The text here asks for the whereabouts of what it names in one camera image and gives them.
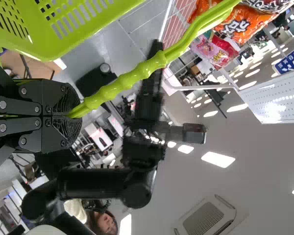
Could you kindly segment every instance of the orange snack bag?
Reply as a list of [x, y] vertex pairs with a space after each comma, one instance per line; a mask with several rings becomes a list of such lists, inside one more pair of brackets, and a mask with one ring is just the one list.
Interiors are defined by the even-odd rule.
[[[190, 16], [188, 22], [191, 23], [197, 16], [207, 11], [210, 7], [217, 5], [222, 0], [197, 0], [197, 8]], [[236, 43], [246, 43], [256, 32], [274, 20], [277, 14], [264, 14], [246, 5], [237, 5], [233, 8], [230, 16], [214, 30], [227, 35]]]

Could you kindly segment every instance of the dark hair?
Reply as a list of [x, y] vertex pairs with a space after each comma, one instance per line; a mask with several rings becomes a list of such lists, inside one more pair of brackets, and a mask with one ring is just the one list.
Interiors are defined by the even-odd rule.
[[[104, 213], [106, 213], [107, 215], [109, 215], [112, 218], [112, 220], [113, 220], [113, 222], [114, 222], [114, 224], [116, 226], [116, 233], [114, 235], [118, 235], [119, 228], [118, 228], [118, 223], [117, 223], [114, 215], [110, 211], [99, 212], [100, 215], [102, 215]], [[89, 226], [89, 229], [91, 231], [93, 231], [96, 235], [110, 235], [110, 234], [107, 234], [107, 233], [105, 233], [104, 231], [102, 231], [100, 229], [100, 227], [98, 226], [98, 223], [97, 223], [98, 218], [95, 218], [94, 211], [88, 211], [88, 216], [87, 217], [88, 217], [87, 224]]]

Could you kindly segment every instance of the snack bag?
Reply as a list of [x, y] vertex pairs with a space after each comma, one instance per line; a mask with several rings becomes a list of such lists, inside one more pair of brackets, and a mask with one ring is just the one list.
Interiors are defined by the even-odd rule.
[[191, 43], [191, 50], [201, 59], [208, 60], [216, 70], [225, 67], [238, 56], [230, 43], [214, 35], [211, 30], [197, 37]]
[[[197, 0], [197, 8], [190, 16], [188, 22], [193, 22], [197, 16], [221, 1], [222, 0]], [[221, 34], [225, 34], [236, 43], [244, 44], [256, 32], [261, 30], [277, 16], [277, 14], [260, 13], [246, 5], [237, 5], [233, 8], [230, 16], [221, 24], [217, 25], [214, 30]]]
[[267, 14], [277, 14], [292, 6], [294, 0], [243, 0], [242, 4]]

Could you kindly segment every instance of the wire rack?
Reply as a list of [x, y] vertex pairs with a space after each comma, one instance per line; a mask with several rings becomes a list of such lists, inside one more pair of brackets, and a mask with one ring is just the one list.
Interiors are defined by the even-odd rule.
[[172, 0], [162, 36], [164, 49], [175, 44], [188, 29], [187, 19], [196, 8], [197, 0]]

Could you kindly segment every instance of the green shopping basket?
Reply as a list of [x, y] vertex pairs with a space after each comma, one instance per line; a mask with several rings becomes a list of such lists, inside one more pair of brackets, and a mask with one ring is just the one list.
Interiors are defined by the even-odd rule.
[[0, 52], [60, 58], [145, 0], [0, 0]]

